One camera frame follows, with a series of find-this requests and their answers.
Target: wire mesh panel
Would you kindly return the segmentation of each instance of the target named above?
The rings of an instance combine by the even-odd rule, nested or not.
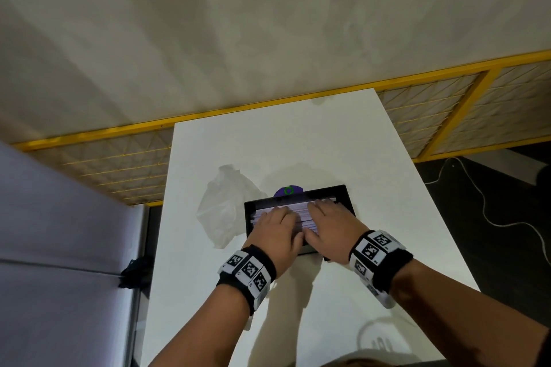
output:
[[[173,128],[30,152],[126,204],[162,200]]]
[[[551,134],[551,61],[503,69],[435,153]]]
[[[410,157],[417,157],[477,74],[379,92]]]

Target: plastic bag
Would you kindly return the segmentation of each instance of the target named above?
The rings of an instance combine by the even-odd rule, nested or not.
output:
[[[233,165],[223,165],[207,185],[197,209],[197,220],[214,247],[225,248],[233,237],[246,230],[243,204],[265,197],[267,195]]]

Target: white table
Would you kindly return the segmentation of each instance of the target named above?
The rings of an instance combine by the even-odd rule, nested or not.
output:
[[[182,122],[172,143],[142,365],[201,306],[218,267],[245,240],[217,250],[196,218],[207,183],[224,164],[270,196],[289,184],[346,184],[364,223],[478,289],[373,89]],[[283,367],[295,355],[297,366],[314,367],[351,353],[396,364],[442,358],[400,307],[384,309],[356,274],[320,262],[300,256],[272,286],[232,366]]]

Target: hand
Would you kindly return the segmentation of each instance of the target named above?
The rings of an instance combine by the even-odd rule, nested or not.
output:
[[[348,209],[332,200],[316,200],[308,204],[308,211],[317,226],[317,234],[304,228],[307,242],[324,257],[340,264],[348,264],[352,247],[368,231]]]
[[[274,207],[268,213],[262,212],[243,248],[256,245],[272,260],[279,278],[293,264],[302,247],[304,234],[299,232],[291,238],[295,227],[296,213],[287,206]]]

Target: white cable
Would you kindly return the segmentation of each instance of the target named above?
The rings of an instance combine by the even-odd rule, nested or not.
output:
[[[542,252],[543,252],[543,256],[545,257],[546,261],[547,261],[547,264],[551,267],[551,262],[549,261],[549,258],[547,257],[547,251],[546,251],[546,242],[545,240],[543,239],[542,235],[540,234],[540,232],[536,229],[536,227],[532,224],[529,224],[528,222],[513,222],[513,223],[508,223],[508,224],[505,224],[505,225],[500,225],[500,224],[497,224],[497,223],[493,223],[490,219],[488,219],[488,217],[486,216],[486,196],[484,196],[484,193],[482,193],[482,190],[480,190],[478,188],[478,186],[476,185],[476,183],[474,182],[474,180],[472,179],[471,175],[469,174],[469,172],[467,171],[467,169],[465,168],[465,165],[463,164],[463,162],[458,158],[458,157],[450,157],[448,158],[444,164],[442,164],[442,167],[440,168],[440,172],[438,173],[438,178],[434,181],[430,181],[428,183],[425,183],[426,185],[429,185],[429,184],[433,184],[433,183],[438,183],[440,181],[440,177],[442,176],[442,170],[444,169],[444,166],[446,165],[446,163],[449,161],[449,160],[457,160],[460,164],[461,164],[461,167],[463,168],[463,171],[465,172],[465,174],[467,175],[467,177],[469,177],[469,180],[471,181],[471,183],[473,184],[474,188],[478,190],[478,192],[481,194],[482,196],[482,216],[484,217],[484,219],[486,219],[486,222],[488,222],[490,225],[493,225],[495,227],[498,227],[498,228],[507,228],[507,227],[513,227],[514,225],[528,225],[530,228],[532,228],[534,230],[534,232],[538,235],[538,237],[540,238],[540,242],[542,244]]]

